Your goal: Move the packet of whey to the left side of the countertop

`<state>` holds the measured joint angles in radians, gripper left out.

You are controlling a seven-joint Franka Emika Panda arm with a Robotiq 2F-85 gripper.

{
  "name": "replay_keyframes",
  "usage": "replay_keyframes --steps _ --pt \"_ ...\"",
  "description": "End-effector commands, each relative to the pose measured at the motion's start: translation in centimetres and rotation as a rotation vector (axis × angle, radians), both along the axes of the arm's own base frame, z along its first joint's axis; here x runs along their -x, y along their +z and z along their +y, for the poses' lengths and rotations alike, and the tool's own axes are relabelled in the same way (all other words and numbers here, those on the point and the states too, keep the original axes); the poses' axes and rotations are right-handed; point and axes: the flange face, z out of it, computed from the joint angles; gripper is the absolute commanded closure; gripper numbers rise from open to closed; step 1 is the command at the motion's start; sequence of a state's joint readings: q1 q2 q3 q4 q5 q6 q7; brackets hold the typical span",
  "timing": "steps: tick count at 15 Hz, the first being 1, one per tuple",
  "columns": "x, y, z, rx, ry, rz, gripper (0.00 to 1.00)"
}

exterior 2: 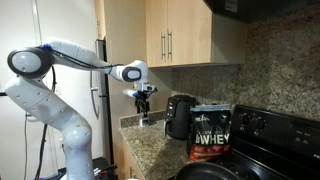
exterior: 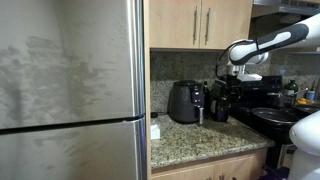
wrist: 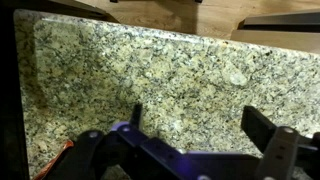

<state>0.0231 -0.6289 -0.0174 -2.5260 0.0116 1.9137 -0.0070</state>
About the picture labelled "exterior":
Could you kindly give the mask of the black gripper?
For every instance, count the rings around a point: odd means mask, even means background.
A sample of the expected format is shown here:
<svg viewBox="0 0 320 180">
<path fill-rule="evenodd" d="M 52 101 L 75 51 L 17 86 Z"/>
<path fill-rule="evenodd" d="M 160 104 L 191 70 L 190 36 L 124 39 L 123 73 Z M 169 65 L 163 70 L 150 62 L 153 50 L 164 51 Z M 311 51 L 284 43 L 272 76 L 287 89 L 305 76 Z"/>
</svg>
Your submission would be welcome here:
<svg viewBox="0 0 320 180">
<path fill-rule="evenodd" d="M 223 75 L 219 77 L 215 83 L 218 85 L 218 95 L 223 97 L 235 97 L 241 96 L 241 83 L 236 76 Z"/>
</svg>

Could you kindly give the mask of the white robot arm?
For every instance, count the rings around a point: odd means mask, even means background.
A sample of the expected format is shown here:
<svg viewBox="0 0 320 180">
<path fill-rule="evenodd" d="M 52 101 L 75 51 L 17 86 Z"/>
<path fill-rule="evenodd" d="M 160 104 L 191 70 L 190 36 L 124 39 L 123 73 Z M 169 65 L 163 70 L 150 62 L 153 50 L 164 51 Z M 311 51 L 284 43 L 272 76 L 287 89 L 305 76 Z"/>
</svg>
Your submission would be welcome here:
<svg viewBox="0 0 320 180">
<path fill-rule="evenodd" d="M 245 74 L 246 65 L 258 65 L 268 59 L 271 51 L 283 48 L 318 46 L 320 43 L 320 14 L 256 40 L 240 39 L 231 43 L 228 52 L 229 75 L 240 81 L 260 81 L 258 74 Z M 293 125 L 289 137 L 297 147 L 287 180 L 320 180 L 320 111 Z"/>
</svg>

